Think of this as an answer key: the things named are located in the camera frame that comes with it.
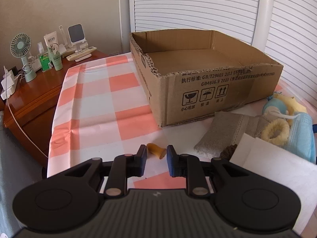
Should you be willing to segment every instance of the metal pin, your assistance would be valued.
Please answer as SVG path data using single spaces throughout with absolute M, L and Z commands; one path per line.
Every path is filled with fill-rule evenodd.
M 203 196 L 208 193 L 208 190 L 204 187 L 196 187 L 193 189 L 193 193 L 198 196 Z
M 118 196 L 121 194 L 121 190 L 118 188 L 109 188 L 106 190 L 108 196 Z

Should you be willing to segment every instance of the orange object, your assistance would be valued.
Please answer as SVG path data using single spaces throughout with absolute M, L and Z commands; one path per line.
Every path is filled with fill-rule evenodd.
M 156 155 L 159 159 L 162 159 L 166 155 L 166 149 L 163 149 L 163 148 L 161 148 L 158 145 L 155 145 L 153 143 L 148 143 L 146 145 L 146 148 L 147 148 L 148 152 Z

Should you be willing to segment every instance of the remote control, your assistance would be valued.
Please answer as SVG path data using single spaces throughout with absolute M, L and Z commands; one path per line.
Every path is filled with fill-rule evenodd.
M 90 54 L 91 52 L 93 52 L 96 49 L 97 49 L 96 47 L 88 47 L 88 48 L 82 49 L 82 50 L 80 50 L 72 55 L 69 55 L 66 58 L 68 61 L 74 61 L 80 57 L 83 57 L 87 54 Z

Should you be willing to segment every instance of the tube of cream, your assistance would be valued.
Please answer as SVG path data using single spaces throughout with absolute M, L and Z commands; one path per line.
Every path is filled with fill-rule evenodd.
M 47 51 L 49 52 L 49 57 L 54 64 L 55 70 L 61 70 L 63 68 L 63 64 L 61 62 L 61 55 L 59 53 L 56 31 L 45 35 L 44 40 L 47 46 Z

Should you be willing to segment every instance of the gray fabric pouch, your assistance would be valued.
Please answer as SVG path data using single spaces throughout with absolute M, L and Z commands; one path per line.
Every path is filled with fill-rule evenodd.
M 260 137 L 265 126 L 276 119 L 274 116 L 248 116 L 244 114 L 216 112 L 209 130 L 195 145 L 198 155 L 213 158 L 230 145 L 239 144 L 243 133 Z

